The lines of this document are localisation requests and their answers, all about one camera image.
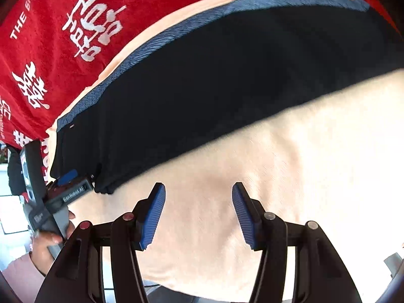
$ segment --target pink sleeve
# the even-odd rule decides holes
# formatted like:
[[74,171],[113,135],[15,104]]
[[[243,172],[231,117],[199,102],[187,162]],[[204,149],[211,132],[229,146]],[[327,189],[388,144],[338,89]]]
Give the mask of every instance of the pink sleeve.
[[11,262],[3,275],[21,302],[35,302],[44,276],[32,263],[28,253]]

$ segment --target white chinese characters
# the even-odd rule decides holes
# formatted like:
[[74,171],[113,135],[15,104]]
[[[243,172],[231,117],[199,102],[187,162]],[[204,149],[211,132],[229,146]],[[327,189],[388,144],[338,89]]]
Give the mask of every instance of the white chinese characters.
[[28,138],[23,133],[14,130],[13,132],[14,141],[17,145],[24,147],[28,142],[32,141],[31,138]]
[[11,72],[11,74],[18,82],[17,84],[21,92],[25,97],[28,98],[28,102],[31,106],[33,106],[33,108],[40,108],[43,106],[44,108],[49,109],[49,105],[42,103],[44,100],[44,95],[48,91],[45,90],[45,83],[41,77],[35,76],[35,70],[35,64],[31,62],[29,66],[26,65],[22,78],[15,75],[14,72]]
[[[116,20],[116,15],[126,9],[126,6],[122,6],[116,11],[109,9],[106,12],[104,23],[100,21],[96,23],[98,18],[107,10],[107,5],[100,3],[93,5],[95,2],[96,0],[78,0],[71,13],[67,14],[67,22],[62,27],[63,31],[70,27],[70,40],[78,48],[74,57],[77,57],[81,53],[81,58],[88,62],[93,61],[94,56],[101,52],[100,46],[90,45],[92,40],[98,36],[97,41],[100,44],[108,45],[111,41],[111,36],[117,34],[123,28],[121,22]],[[91,33],[92,35],[89,35],[90,37],[84,35],[83,29],[77,26],[77,20],[74,17],[80,17],[80,24],[84,30],[93,32]]]

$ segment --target fingernail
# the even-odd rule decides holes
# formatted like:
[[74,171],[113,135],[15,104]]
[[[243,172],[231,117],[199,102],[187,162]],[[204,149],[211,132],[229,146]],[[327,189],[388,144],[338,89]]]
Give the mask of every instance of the fingernail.
[[57,236],[57,235],[53,235],[52,236],[52,240],[55,244],[59,244],[62,241],[62,237],[61,236]]

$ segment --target blue gripper pad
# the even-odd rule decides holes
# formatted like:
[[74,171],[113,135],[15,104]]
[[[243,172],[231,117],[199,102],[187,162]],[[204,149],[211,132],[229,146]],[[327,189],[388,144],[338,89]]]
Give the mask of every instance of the blue gripper pad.
[[62,175],[59,179],[57,179],[57,185],[58,186],[63,186],[66,183],[69,183],[71,180],[76,178],[78,176],[78,173],[75,169],[70,170],[66,174]]
[[258,250],[257,234],[261,229],[261,218],[241,182],[234,184],[232,199],[246,244],[250,245],[252,250]]
[[142,250],[145,250],[149,244],[152,243],[154,234],[157,229],[157,224],[160,220],[161,212],[163,211],[164,203],[166,202],[166,188],[162,183],[156,183],[155,188],[157,189],[157,193],[153,199],[153,202],[150,205],[149,211],[146,215],[144,224],[142,237],[140,239],[140,247]]

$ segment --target human hand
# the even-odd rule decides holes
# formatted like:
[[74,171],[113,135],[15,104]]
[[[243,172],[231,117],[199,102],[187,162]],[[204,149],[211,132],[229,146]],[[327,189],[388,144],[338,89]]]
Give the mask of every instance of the human hand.
[[[75,215],[69,211],[69,220],[75,218]],[[69,238],[73,233],[75,227],[74,224],[69,221],[66,235]],[[53,257],[48,250],[48,246],[59,244],[63,241],[61,236],[52,232],[35,232],[35,236],[32,239],[32,251],[30,253],[31,261],[38,269],[40,273],[46,275],[53,264]]]

